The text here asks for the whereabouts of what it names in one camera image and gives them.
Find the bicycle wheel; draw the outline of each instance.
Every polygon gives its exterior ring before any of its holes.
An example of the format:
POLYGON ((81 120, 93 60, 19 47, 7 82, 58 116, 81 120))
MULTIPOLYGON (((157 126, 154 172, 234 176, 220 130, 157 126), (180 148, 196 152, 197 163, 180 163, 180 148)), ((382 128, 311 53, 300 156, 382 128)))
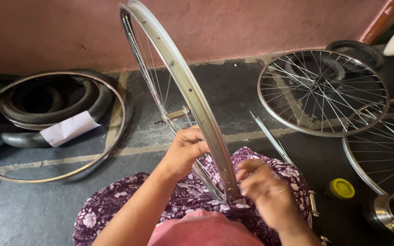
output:
MULTIPOLYGON (((379 113, 377 105, 369 104, 350 118, 349 129, 379 113)), ((380 195, 394 195, 394 99, 388 113, 378 124, 364 132, 343 137, 347 159, 363 181, 380 195)))
POLYGON ((176 45, 156 17, 139 1, 131 0, 127 6, 121 3, 119 13, 130 48, 161 112, 158 123, 166 124, 173 134, 183 127, 198 124, 209 145, 211 156, 206 155, 206 161, 197 160, 193 165, 194 171, 217 200, 225 204, 236 199, 238 187, 226 143, 203 92, 176 45), (159 57, 153 58, 156 53, 152 49, 157 51, 159 57), (168 113, 171 107, 166 106, 166 102, 171 98, 168 94, 174 90, 170 87, 172 79, 187 106, 178 110, 175 108, 168 113), (166 92, 165 96, 161 91, 161 83, 168 83, 163 90, 166 92))
POLYGON ((386 114, 390 104, 386 85, 371 67, 342 53, 314 49, 273 59, 261 71, 258 94, 278 121, 322 137, 364 131, 386 114), (348 131, 348 117, 369 103, 377 104, 381 114, 348 131))

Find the floor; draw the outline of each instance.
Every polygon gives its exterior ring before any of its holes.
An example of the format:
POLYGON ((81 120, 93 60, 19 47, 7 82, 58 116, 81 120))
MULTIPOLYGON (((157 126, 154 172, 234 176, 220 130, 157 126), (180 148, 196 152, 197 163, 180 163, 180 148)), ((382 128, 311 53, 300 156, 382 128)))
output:
MULTIPOLYGON (((192 65, 220 125, 229 151, 247 146, 280 158, 249 114, 261 117, 272 134, 305 176, 310 190, 317 192, 320 217, 315 231, 332 245, 394 245, 394 236, 371 229, 362 215, 362 204, 375 197, 355 174, 340 138, 306 135, 287 129, 272 118, 257 96, 262 59, 237 59, 216 64, 192 65), (349 180, 356 194, 350 200, 333 200, 324 193, 334 178, 349 180)), ((380 71, 394 98, 394 57, 380 71)), ((137 172, 150 173, 165 154, 172 134, 153 124, 158 109, 139 72, 113 73, 126 88, 134 112, 117 149, 100 165, 61 182, 17 184, 0 181, 0 245, 71 245, 75 216, 85 200, 99 189, 137 172)), ((181 107, 180 101, 171 101, 181 107)), ((114 118, 112 110, 107 117, 114 118)), ((114 137, 108 120, 95 130, 62 147, 52 149, 10 148, 0 142, 0 172, 20 179, 39 179, 72 171, 102 153, 114 137)))

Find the yellow lid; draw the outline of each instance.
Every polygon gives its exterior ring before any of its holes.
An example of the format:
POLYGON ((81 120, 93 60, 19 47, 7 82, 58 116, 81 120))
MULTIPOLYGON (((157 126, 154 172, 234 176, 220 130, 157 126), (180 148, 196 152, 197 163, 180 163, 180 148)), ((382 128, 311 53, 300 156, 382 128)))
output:
POLYGON ((329 188, 340 199, 352 198, 355 195, 354 187, 345 179, 333 179, 329 182, 329 188))

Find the wall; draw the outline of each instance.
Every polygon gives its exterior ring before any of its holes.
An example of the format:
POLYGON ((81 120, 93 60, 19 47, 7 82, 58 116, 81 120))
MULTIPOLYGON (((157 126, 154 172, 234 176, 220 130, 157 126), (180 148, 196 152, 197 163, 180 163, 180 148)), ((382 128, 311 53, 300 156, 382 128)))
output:
MULTIPOLYGON (((386 0, 142 0, 187 61, 357 40, 386 0)), ((134 67, 119 0, 0 1, 0 73, 134 67)))

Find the person's left hand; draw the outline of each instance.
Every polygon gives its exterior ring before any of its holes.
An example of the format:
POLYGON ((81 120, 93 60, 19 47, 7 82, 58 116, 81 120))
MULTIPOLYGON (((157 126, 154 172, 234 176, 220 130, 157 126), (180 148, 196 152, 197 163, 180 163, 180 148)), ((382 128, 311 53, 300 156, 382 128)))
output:
POLYGON ((209 151, 198 126, 183 129, 177 132, 159 167, 178 181, 191 172, 197 158, 209 151))

